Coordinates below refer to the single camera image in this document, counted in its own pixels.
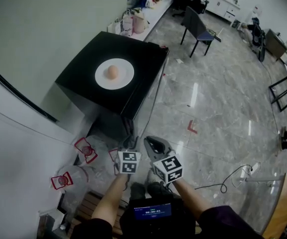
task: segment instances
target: red tape on floor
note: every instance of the red tape on floor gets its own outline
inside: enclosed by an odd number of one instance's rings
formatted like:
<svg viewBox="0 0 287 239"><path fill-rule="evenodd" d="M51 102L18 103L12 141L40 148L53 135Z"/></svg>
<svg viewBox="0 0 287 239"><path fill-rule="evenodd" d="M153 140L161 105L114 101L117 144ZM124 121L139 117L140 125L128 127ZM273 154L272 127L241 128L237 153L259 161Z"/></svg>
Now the red tape on floor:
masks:
<svg viewBox="0 0 287 239"><path fill-rule="evenodd" d="M193 120L190 120L190 122L189 122L189 125L188 125L188 130L189 131L191 131L191 132L193 132L193 133L195 133L195 134L197 134L198 132L196 131L196 130L194 130L191 126L192 126L192 123L193 123Z"/></svg>

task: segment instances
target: white plate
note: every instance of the white plate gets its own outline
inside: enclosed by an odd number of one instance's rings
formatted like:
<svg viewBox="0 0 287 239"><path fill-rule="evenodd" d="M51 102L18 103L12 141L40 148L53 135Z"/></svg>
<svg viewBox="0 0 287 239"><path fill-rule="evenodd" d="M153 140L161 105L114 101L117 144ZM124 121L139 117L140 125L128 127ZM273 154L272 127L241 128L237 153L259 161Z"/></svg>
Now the white plate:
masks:
<svg viewBox="0 0 287 239"><path fill-rule="evenodd" d="M107 75L108 67L118 67L118 77L111 80ZM125 59L113 58L103 62L95 72L97 84L107 90L117 90L126 86L134 77L134 67Z"/></svg>

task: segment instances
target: display screen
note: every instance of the display screen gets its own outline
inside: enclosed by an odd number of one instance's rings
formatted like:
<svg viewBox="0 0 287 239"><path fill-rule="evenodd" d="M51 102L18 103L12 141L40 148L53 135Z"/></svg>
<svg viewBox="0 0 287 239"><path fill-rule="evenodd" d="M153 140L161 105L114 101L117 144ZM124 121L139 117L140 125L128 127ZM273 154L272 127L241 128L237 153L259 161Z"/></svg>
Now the display screen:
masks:
<svg viewBox="0 0 287 239"><path fill-rule="evenodd" d="M134 208L136 220L151 220L171 216L171 204Z"/></svg>

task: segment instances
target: shelf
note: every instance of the shelf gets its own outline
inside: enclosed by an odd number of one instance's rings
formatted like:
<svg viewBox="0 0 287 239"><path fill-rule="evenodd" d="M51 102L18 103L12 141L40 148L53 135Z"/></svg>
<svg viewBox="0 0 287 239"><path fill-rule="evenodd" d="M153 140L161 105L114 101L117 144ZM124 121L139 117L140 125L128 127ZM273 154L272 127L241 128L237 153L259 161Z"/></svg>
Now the shelf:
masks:
<svg viewBox="0 0 287 239"><path fill-rule="evenodd" d="M172 1L173 0L161 0L155 5L154 9L143 8L144 16L146 20L148 20L148 22L150 23L149 28L147 28L141 34L133 33L133 35L130 36L130 38L144 41L149 35L149 33L153 30L154 26L158 23L158 21L164 15L164 13L168 10L170 5L172 4Z"/></svg>

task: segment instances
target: sleeve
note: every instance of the sleeve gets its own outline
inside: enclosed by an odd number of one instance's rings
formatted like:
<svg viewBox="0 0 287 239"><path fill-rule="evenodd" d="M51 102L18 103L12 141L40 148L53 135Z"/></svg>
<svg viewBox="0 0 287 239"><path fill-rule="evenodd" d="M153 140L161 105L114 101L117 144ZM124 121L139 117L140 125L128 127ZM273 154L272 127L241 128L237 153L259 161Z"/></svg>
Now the sleeve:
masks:
<svg viewBox="0 0 287 239"><path fill-rule="evenodd" d="M198 223L202 229L202 234L206 238L221 238L226 235L227 238L262 239L229 206L219 206L204 211Z"/></svg>
<svg viewBox="0 0 287 239"><path fill-rule="evenodd" d="M254 25L248 25L248 29L251 30L251 31L253 31Z"/></svg>
<svg viewBox="0 0 287 239"><path fill-rule="evenodd" d="M71 239L112 239L113 228L107 221L91 219L74 228Z"/></svg>

